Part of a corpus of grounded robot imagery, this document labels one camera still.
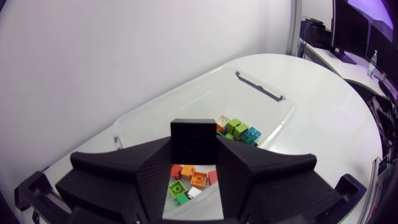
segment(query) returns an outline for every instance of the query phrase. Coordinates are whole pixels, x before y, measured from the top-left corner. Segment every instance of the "light green lego brick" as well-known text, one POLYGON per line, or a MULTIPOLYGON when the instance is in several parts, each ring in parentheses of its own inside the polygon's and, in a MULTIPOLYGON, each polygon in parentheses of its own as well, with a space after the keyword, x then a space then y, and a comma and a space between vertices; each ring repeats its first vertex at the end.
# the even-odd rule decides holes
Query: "light green lego brick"
POLYGON ((179 204, 181 204, 181 205, 183 205, 185 202, 189 201, 189 198, 185 194, 181 194, 176 199, 179 202, 179 204))
POLYGON ((233 134, 234 132, 234 128, 238 125, 241 124, 241 121, 238 119, 232 119, 231 121, 228 122, 228 124, 226 124, 226 132, 233 134))
POLYGON ((239 140, 242 137, 243 132, 245 132, 247 129, 249 129, 249 127, 244 123, 235 127, 233 134, 234 138, 239 140))
POLYGON ((184 185, 181 183, 181 181, 178 180, 169 186, 169 191, 173 195, 173 197, 177 198, 181 194, 184 194, 184 192, 186 192, 187 190, 184 187, 184 185))
POLYGON ((230 133, 226 133, 225 137, 228 139, 234 139, 234 136, 230 133))

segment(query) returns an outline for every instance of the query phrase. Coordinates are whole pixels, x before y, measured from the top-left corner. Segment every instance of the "toy block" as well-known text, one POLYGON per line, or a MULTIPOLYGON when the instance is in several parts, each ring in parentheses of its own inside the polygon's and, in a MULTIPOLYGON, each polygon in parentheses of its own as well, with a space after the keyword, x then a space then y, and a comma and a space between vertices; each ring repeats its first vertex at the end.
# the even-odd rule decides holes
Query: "toy block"
POLYGON ((232 134, 230 134, 230 133, 226 133, 225 137, 230 139, 230 140, 234 139, 234 136, 232 134))
POLYGON ((221 133, 221 132, 217 131, 216 134, 225 138, 225 135, 223 133, 221 133))
POLYGON ((217 171, 214 170, 214 171, 209 172, 208 176, 209 176, 209 184, 210 185, 212 185, 212 184, 214 184, 215 182, 218 181, 217 171))
POLYGON ((217 120, 216 120, 216 123, 218 124, 218 125, 220 125, 222 128, 223 128, 223 131, 222 132, 224 132, 225 131, 225 126, 226 126, 226 124, 228 124, 228 122, 229 122, 229 118, 227 118, 226 116, 224 116, 224 115, 221 115, 219 118, 217 118, 217 120))
POLYGON ((181 170, 182 166, 175 164, 172 166, 172 170, 170 172, 170 176, 174 177, 174 179, 179 180, 181 178, 181 170))
POLYGON ((198 196, 198 194, 201 193, 201 190, 197 189, 196 187, 192 187, 191 190, 188 191, 188 198, 192 199, 196 196, 198 196))
POLYGON ((252 140, 250 140, 250 139, 245 139, 244 137, 242 137, 241 141, 242 141, 243 143, 249 144, 249 145, 251 145, 251 146, 258 146, 257 142, 252 141, 252 140))
POLYGON ((233 134, 235 127, 240 124, 241 124, 241 121, 238 119, 233 119, 233 120, 229 121, 225 126, 226 132, 233 134))
POLYGON ((187 189, 181 183, 181 180, 178 180, 169 186, 169 191, 173 195, 173 197, 177 198, 181 194, 184 194, 184 192, 186 192, 187 189))
POLYGON ((185 194, 181 194, 176 199, 179 202, 179 204, 181 204, 181 205, 183 205, 183 204, 185 204, 185 202, 189 201, 189 198, 185 194))
POLYGON ((202 172, 194 172, 191 178, 191 185, 199 188, 206 187, 207 174, 202 172))
POLYGON ((234 133, 233 136, 235 138, 235 140, 239 140, 242 138, 243 132, 248 130, 248 126, 246 124, 240 124, 238 126, 235 127, 234 129, 234 133))
POLYGON ((191 179, 193 172, 195 171, 195 166, 193 165, 184 165, 181 170, 181 176, 191 179))
POLYGON ((261 133, 259 131, 257 131, 256 129, 254 129, 254 127, 251 127, 248 129, 248 131, 246 131, 243 134, 243 139, 245 139, 245 141, 250 142, 250 141, 255 141, 260 137, 261 133))
POLYGON ((223 127, 221 127, 219 124, 216 124, 216 131, 220 133, 224 132, 223 127))

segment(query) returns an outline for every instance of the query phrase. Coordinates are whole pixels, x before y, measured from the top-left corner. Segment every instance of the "white table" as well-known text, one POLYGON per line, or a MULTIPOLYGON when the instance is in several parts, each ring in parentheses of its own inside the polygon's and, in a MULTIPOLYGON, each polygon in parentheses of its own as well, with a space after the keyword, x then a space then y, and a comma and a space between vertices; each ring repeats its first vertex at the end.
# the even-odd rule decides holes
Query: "white table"
MULTIPOLYGON (((365 102, 343 79, 313 62, 287 55, 251 55, 221 67, 245 71, 296 102, 295 114, 268 150, 316 155, 315 171, 333 188, 347 173, 368 187, 372 161, 382 155, 381 141, 365 102)), ((108 128, 74 151, 112 150, 115 146, 108 128)), ((65 156, 45 171, 53 187, 72 169, 69 157, 65 156)), ((358 221, 364 198, 343 223, 358 221)), ((16 213, 21 220, 20 211, 16 213)), ((32 209, 23 212, 23 216, 25 223, 31 223, 32 209)))
MULTIPOLYGON (((369 62, 357 55, 351 54, 346 52, 346 54, 352 58, 357 64, 353 65, 350 63, 344 63, 340 59, 338 59, 336 56, 334 56, 329 50, 325 49, 319 49, 316 47, 313 47, 310 44, 306 45, 306 51, 305 54, 307 54, 311 60, 314 59, 314 57, 319 58, 322 63, 324 63, 324 66, 329 68, 332 72, 335 72, 337 75, 339 75, 341 78, 345 80, 352 80, 355 81, 374 93, 381 95, 381 96, 386 96, 380 89, 378 80, 376 78, 370 79, 366 73, 368 71, 369 67, 369 62)), ((375 69, 375 75, 379 75, 380 71, 378 69, 375 69)))

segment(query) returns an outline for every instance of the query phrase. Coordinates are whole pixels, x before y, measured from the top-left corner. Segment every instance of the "teal translucent lego brick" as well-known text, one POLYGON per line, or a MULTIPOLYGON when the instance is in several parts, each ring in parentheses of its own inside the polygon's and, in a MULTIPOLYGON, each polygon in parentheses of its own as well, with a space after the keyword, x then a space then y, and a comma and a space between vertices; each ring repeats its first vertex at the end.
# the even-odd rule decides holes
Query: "teal translucent lego brick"
POLYGON ((234 128, 238 125, 241 124, 241 121, 238 119, 232 119, 231 121, 228 122, 228 124, 226 124, 226 132, 233 134, 234 133, 234 128))
POLYGON ((189 198, 185 194, 181 194, 176 199, 179 202, 179 204, 181 204, 181 205, 183 205, 183 204, 185 204, 185 202, 189 201, 189 198))
POLYGON ((243 132, 245 132, 248 128, 249 127, 244 123, 236 126, 233 133, 235 140, 241 139, 243 132))
POLYGON ((251 146, 258 146, 258 144, 255 141, 251 141, 250 139, 247 140, 247 139, 242 138, 242 142, 246 143, 248 145, 251 145, 251 146))
POLYGON ((184 185, 181 183, 181 181, 178 180, 169 186, 169 191, 173 195, 174 198, 177 198, 181 194, 184 194, 184 192, 186 192, 187 190, 184 187, 184 185))
POLYGON ((254 129, 254 127, 249 128, 242 136, 247 142, 255 141, 260 137, 261 133, 254 129))

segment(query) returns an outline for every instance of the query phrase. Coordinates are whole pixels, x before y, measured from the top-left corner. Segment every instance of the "orange lego brick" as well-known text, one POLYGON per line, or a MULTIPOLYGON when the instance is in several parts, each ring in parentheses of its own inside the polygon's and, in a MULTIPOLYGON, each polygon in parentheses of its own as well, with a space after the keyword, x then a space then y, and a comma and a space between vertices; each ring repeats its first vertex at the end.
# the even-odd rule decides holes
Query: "orange lego brick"
POLYGON ((207 174, 201 172, 194 172, 191 178, 191 185, 199 188, 206 187, 207 174))
POLYGON ((172 166, 172 170, 170 172, 170 176, 174 177, 174 179, 179 180, 181 178, 181 170, 182 166, 175 164, 172 166))
POLYGON ((181 170, 181 176, 191 179, 192 174, 195 171, 195 166, 193 165, 184 165, 184 167, 181 170))
POLYGON ((214 184, 215 182, 218 181, 217 171, 215 171, 215 170, 211 171, 211 172, 208 173, 208 175, 209 175, 209 184, 210 185, 212 185, 212 184, 214 184))
POLYGON ((224 131, 223 131, 223 127, 221 127, 219 124, 217 124, 216 130, 217 130, 219 133, 223 133, 223 132, 224 132, 224 131))

